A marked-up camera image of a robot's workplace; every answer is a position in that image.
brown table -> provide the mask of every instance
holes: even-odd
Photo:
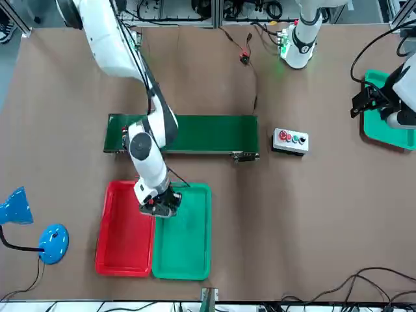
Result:
[[[261,158],[234,164],[229,157],[167,157],[185,179],[212,189],[211,274],[203,282],[96,274],[105,188],[136,174],[126,155],[102,153],[107,115],[144,113],[144,87],[102,73],[83,32],[35,30],[22,40],[0,115],[0,198],[24,185],[35,222],[8,224],[5,233],[15,244],[36,245],[48,224],[62,222],[71,241],[62,262],[47,266],[41,284],[18,298],[198,300],[201,287],[218,287],[221,300],[278,300],[286,292],[306,300],[360,267],[414,273],[416,154],[364,143],[358,119],[349,117],[359,90],[350,65],[387,29],[324,26],[315,56],[296,71],[267,53],[253,27],[228,28],[241,45],[253,32]],[[252,113],[253,72],[221,31],[155,28],[144,35],[144,55],[176,113]],[[376,44],[356,75],[394,70],[401,62],[397,43],[390,36]],[[303,159],[272,153],[275,127],[309,133],[310,152]],[[0,246],[1,293],[28,286],[35,268],[36,255]],[[390,292],[413,286],[388,273],[367,275]],[[344,293],[323,300],[342,300]],[[381,300],[363,282],[352,299]]]

metal shelf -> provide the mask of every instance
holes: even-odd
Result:
[[[283,8],[283,14],[281,16],[281,19],[283,20],[293,20],[296,18],[299,18],[299,6],[296,4],[296,1],[294,0],[279,0],[282,8]],[[253,4],[247,4],[245,3],[242,9],[242,12],[238,15],[237,20],[240,21],[229,21],[229,20],[225,20],[223,18],[223,9],[224,7],[224,2],[223,0],[221,0],[220,3],[220,8],[221,8],[221,17],[220,17],[220,23],[221,25],[235,25],[235,24],[239,24],[239,25],[247,25],[249,23],[251,23],[250,21],[244,21],[245,19],[259,19],[259,20],[270,20],[271,21],[271,17],[266,13],[265,7],[263,8],[262,12],[256,12],[254,10],[254,5]]]
[[[190,0],[128,0],[127,1],[127,11],[133,13],[136,17],[133,17],[131,14],[123,12],[120,17],[128,25],[134,26],[159,26],[161,25],[193,25],[199,27],[215,27],[215,12],[216,12],[216,2],[218,0],[212,0],[212,12],[211,18],[202,19],[202,17],[197,14],[191,6]],[[137,18],[137,8],[140,6],[140,17],[143,21]]]

plastic tray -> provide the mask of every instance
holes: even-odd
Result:
[[[379,88],[384,86],[388,77],[388,73],[377,70],[368,70],[365,74],[365,80],[374,83]],[[398,146],[405,150],[412,151],[416,149],[416,131],[390,127],[387,122],[380,118],[378,109],[366,110],[364,112],[363,132],[371,140]]]
[[[156,278],[204,280],[211,262],[211,189],[191,183],[175,217],[156,219],[152,272]]]
[[[101,275],[146,277],[151,271],[155,219],[142,214],[136,181],[111,181],[99,230],[96,271]]]

lamp base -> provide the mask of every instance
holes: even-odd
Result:
[[[39,238],[39,248],[44,252],[39,252],[40,259],[47,265],[58,263],[65,255],[70,236],[68,230],[62,224],[51,224]]]

green tray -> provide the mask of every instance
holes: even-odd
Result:
[[[369,70],[365,74],[365,80],[374,83],[377,87],[384,86],[389,77],[388,73],[377,70]],[[364,112],[363,132],[373,140],[380,141],[405,150],[415,150],[415,130],[395,129],[380,118],[378,109],[366,110]]]
[[[211,262],[211,189],[182,184],[176,216],[156,218],[152,272],[156,278],[204,280]]]
[[[122,127],[131,125],[144,115],[110,114],[104,143],[105,153],[123,151]],[[176,115],[179,133],[168,153],[259,152],[256,116]]]

